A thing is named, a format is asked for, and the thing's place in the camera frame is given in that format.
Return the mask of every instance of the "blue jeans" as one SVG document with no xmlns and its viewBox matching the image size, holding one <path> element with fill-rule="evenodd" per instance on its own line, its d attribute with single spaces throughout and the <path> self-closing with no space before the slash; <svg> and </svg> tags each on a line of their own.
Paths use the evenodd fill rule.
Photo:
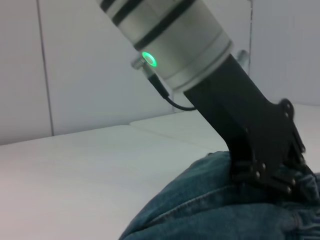
<svg viewBox="0 0 320 240">
<path fill-rule="evenodd" d="M 193 163 L 144 207 L 120 239 L 320 239 L 320 197 L 312 175 L 298 179 L 313 193 L 302 205 L 233 185 L 230 163 L 228 152 Z"/>
</svg>

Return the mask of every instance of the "black metal bracket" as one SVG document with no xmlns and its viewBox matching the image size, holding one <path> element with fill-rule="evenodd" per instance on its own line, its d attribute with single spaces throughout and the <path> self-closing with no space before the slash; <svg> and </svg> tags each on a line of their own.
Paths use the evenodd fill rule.
<svg viewBox="0 0 320 240">
<path fill-rule="evenodd" d="M 276 190 L 298 202 L 309 200 L 308 190 L 295 178 L 297 172 L 313 173 L 303 157 L 306 149 L 289 100 L 269 102 L 231 55 L 184 94 L 225 140 L 235 183 Z"/>
</svg>

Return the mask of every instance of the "silver cylindrical joint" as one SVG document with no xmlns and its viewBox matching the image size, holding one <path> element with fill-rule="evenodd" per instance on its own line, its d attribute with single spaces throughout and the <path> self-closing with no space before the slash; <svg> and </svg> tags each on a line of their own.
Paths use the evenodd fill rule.
<svg viewBox="0 0 320 240">
<path fill-rule="evenodd" d="M 232 41 L 202 0 L 97 1 L 177 92 L 202 82 L 232 50 Z"/>
</svg>

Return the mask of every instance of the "white wall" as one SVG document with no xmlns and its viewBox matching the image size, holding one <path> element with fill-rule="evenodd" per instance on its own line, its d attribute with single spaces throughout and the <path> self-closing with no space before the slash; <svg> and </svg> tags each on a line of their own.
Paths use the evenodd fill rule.
<svg viewBox="0 0 320 240">
<path fill-rule="evenodd" d="M 249 53 L 251 37 L 251 2 L 249 0 L 204 0 L 204 2 L 232 39 L 234 43 L 232 55 L 236 57 L 241 50 L 245 50 Z M 242 67 L 248 73 L 249 61 Z M 174 101 L 181 106 L 192 106 L 182 93 L 175 93 Z"/>
<path fill-rule="evenodd" d="M 320 105 L 319 10 L 319 0 L 254 0 L 250 76 L 269 99 Z"/>
<path fill-rule="evenodd" d="M 36 0 L 0 1 L 0 145 L 51 136 Z"/>
<path fill-rule="evenodd" d="M 40 0 L 56 135 L 172 113 L 95 0 Z"/>
</svg>

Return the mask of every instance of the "white table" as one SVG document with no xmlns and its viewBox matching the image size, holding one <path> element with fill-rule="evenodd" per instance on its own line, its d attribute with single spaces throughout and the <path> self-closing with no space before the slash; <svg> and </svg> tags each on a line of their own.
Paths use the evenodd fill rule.
<svg viewBox="0 0 320 240">
<path fill-rule="evenodd" d="M 320 172 L 320 106 L 295 105 L 295 124 L 306 146 L 305 159 L 314 172 Z M 198 111 L 182 112 L 130 124 L 141 130 L 183 141 L 208 151 L 226 151 L 219 134 Z"/>
<path fill-rule="evenodd" d="M 131 126 L 0 146 L 0 239 L 115 240 L 208 152 Z"/>
</svg>

